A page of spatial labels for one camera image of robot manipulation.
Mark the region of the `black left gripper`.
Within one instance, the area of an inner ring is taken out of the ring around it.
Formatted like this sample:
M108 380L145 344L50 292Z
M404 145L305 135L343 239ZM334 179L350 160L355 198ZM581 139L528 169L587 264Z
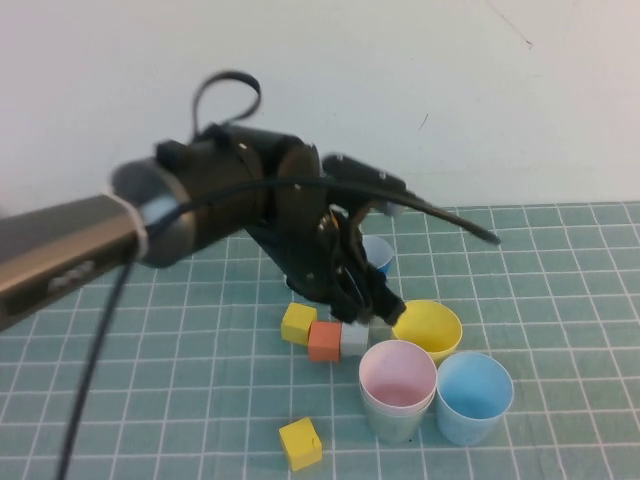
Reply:
M307 300L329 306L343 323L373 316L397 323L404 301L387 286L364 248L360 224L368 207L342 213L332 207L283 207L259 222L259 245Z

